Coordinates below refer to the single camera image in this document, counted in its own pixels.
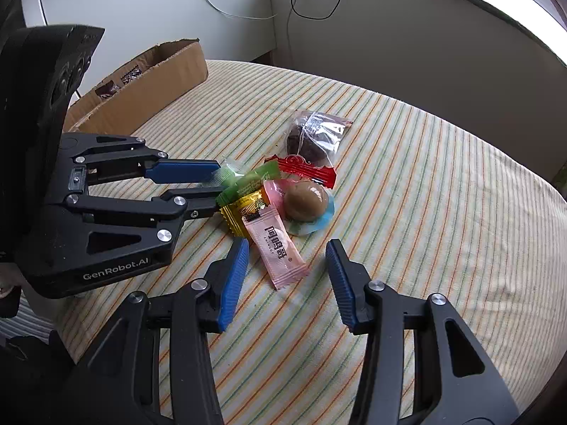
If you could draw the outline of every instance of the yellow candy wrapper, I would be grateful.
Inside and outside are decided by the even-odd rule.
[[[251,239],[248,230],[246,230],[242,222],[242,217],[257,213],[268,204],[270,203],[264,190],[257,190],[237,199],[233,203],[223,206],[220,208],[220,213],[225,218],[234,236],[243,236]]]

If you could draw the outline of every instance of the wall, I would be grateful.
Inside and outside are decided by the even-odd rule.
[[[325,16],[337,0],[297,0]],[[272,0],[283,67],[404,100],[483,138],[544,179],[567,160],[567,68],[466,0],[342,0],[325,21]]]
[[[268,17],[270,0],[211,0],[235,15]],[[251,61],[275,47],[273,22],[224,16],[205,0],[41,0],[47,24],[103,27],[104,37],[79,92],[152,45],[199,38],[208,59]],[[24,9],[31,7],[23,1]],[[37,20],[29,12],[29,17]]]

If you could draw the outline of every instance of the striped tablecloth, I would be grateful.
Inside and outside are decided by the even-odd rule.
[[[393,98],[291,70],[208,65],[206,82],[135,134],[173,158],[230,156],[253,167],[296,109],[354,122],[339,148],[333,221],[294,238],[311,274],[276,292],[253,248],[234,322],[209,338],[226,423],[348,422],[366,339],[341,323],[324,267],[330,238],[340,238],[353,260],[401,294],[447,295],[523,410],[567,349],[567,204],[559,193],[486,142]],[[149,199],[164,189],[136,180],[92,193]],[[174,292],[225,257],[230,245],[220,215],[187,222],[170,266],[77,299],[58,322],[72,356],[80,358],[129,292]],[[165,414],[171,414],[168,348],[164,332]],[[405,367],[408,414],[410,336]]]

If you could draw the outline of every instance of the white cable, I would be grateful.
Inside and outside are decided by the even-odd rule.
[[[209,3],[209,5],[215,10],[220,12],[221,14],[225,15],[225,16],[229,16],[229,17],[237,17],[239,19],[251,19],[254,21],[268,21],[270,19],[273,19],[274,17],[277,16],[277,14],[274,14],[273,16],[270,17],[248,17],[248,16],[237,16],[234,14],[229,14],[229,13],[225,13],[224,11],[222,11],[222,9],[217,8],[213,3],[211,3],[211,0],[206,0],[207,3]]]

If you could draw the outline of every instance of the candy wrapper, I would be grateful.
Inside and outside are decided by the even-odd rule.
[[[335,215],[335,200],[333,195],[329,190],[325,190],[325,188],[321,187],[321,190],[325,190],[327,194],[327,205],[319,208],[320,211],[315,213],[316,218],[311,221],[299,221],[292,219],[291,216],[286,213],[286,203],[284,202],[284,199],[288,189],[300,182],[305,181],[296,181],[292,179],[264,181],[265,196],[267,197],[269,204],[273,205],[278,210],[285,229],[294,235],[306,235],[321,230],[329,224],[333,215]]]
[[[224,187],[228,188],[236,183],[236,180],[246,174],[244,165],[232,158],[227,158],[220,164],[220,168],[211,174],[207,182],[201,187]]]
[[[296,245],[285,231],[275,207],[269,205],[243,219],[276,289],[282,289],[309,274]]]
[[[280,170],[333,188],[338,145],[351,125],[352,121],[345,118],[298,110],[290,119],[283,142],[266,161],[277,159]]]
[[[217,196],[217,204],[220,207],[233,203],[253,191],[262,188],[262,183],[268,179],[280,179],[281,173],[277,161],[270,161],[258,166],[256,169],[247,172],[244,176],[236,180],[230,187],[225,188]]]
[[[250,239],[242,218],[243,216],[257,213],[260,208],[265,207],[268,203],[267,196],[263,194],[262,190],[257,190],[237,199],[233,203],[223,206],[220,208],[220,213],[235,236],[243,236]]]

